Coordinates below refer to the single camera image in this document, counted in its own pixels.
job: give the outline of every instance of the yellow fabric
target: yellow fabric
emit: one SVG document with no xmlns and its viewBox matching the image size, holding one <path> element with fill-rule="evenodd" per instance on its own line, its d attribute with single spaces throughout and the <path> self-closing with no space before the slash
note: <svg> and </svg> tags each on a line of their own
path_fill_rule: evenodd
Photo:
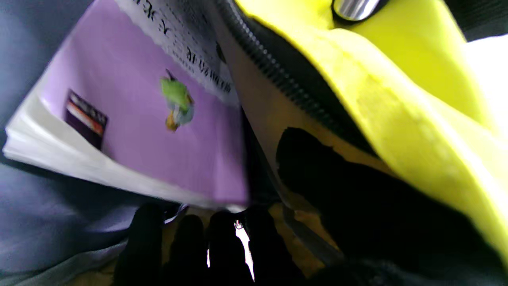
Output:
<svg viewBox="0 0 508 286">
<path fill-rule="evenodd" d="M 399 177 L 468 215 L 508 265 L 508 147 L 442 1 L 390 0 L 349 31 L 331 0 L 236 2 L 309 59 Z"/>
</svg>

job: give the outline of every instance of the small picture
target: small picture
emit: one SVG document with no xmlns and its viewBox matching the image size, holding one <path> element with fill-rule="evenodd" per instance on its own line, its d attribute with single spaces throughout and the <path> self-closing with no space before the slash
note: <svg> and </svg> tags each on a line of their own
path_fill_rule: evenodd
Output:
<svg viewBox="0 0 508 286">
<path fill-rule="evenodd" d="M 178 127 L 189 123 L 194 116 L 194 100 L 187 87 L 179 82 L 169 70 L 168 77 L 161 78 L 162 95 L 169 109 L 166 127 L 175 132 Z"/>
</svg>

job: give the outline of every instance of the gloved hand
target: gloved hand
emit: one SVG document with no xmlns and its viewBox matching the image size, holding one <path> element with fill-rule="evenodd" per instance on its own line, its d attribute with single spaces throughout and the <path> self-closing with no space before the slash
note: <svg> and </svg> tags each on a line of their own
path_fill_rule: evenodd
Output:
<svg viewBox="0 0 508 286">
<path fill-rule="evenodd" d="M 500 258 L 467 217 L 408 184 L 345 161 L 302 129 L 283 133 L 276 159 L 282 182 L 320 211 L 352 261 L 329 277 L 359 269 L 360 276 L 416 277 L 426 285 L 508 285 Z"/>
</svg>

